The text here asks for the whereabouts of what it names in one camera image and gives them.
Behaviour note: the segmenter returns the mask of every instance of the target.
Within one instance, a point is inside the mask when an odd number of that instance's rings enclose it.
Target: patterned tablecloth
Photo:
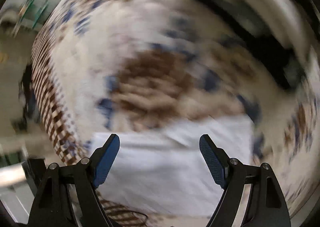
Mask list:
[[[291,216],[319,183],[314,51],[299,89],[284,92],[195,0],[62,0],[36,38],[32,66],[42,123],[67,165],[86,155],[94,132],[248,114],[255,124],[252,164],[272,166]],[[121,225],[144,225],[144,216],[100,200]],[[148,216],[151,226],[208,221]]]

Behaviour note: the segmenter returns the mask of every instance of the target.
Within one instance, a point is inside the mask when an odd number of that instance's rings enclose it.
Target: folded white fabric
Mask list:
[[[229,157],[249,163],[252,121],[246,115],[177,121],[159,130],[119,133],[119,153],[99,191],[112,202],[144,212],[211,216],[223,190],[200,153],[203,134]],[[109,135],[95,133],[90,154]]]

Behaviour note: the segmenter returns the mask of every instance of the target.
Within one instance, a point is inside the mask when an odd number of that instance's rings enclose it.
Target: screw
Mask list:
[[[57,163],[52,163],[49,166],[50,169],[55,169],[56,167],[57,167]]]
[[[88,159],[88,158],[83,158],[83,159],[81,159],[81,164],[86,165],[86,164],[89,163],[89,161],[90,161],[90,159]]]
[[[270,165],[268,163],[262,163],[264,169],[269,169]]]
[[[230,158],[230,162],[231,164],[236,165],[239,163],[239,160],[237,160],[236,158]]]

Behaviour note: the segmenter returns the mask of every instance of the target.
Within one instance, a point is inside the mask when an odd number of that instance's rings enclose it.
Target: floral tablecloth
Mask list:
[[[272,166],[293,216],[320,179],[316,54],[311,49],[307,78],[288,93],[237,42],[195,0],[62,0],[32,56],[33,89],[56,153],[70,165],[86,156],[94,132],[247,114],[255,124],[252,164]],[[105,199],[123,226],[208,221],[148,215],[146,222]]]

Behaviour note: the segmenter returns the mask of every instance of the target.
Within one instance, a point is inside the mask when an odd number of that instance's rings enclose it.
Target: textured gripper pad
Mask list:
[[[227,185],[227,181],[225,179],[223,166],[219,162],[218,158],[216,157],[215,153],[212,151],[204,137],[200,138],[199,148],[204,161],[207,163],[214,182],[224,189]]]
[[[120,140],[116,135],[107,148],[105,154],[102,156],[99,164],[95,168],[94,179],[92,181],[92,184],[95,188],[98,188],[99,185],[105,182],[113,161],[115,161],[115,158],[118,154],[119,148]]]

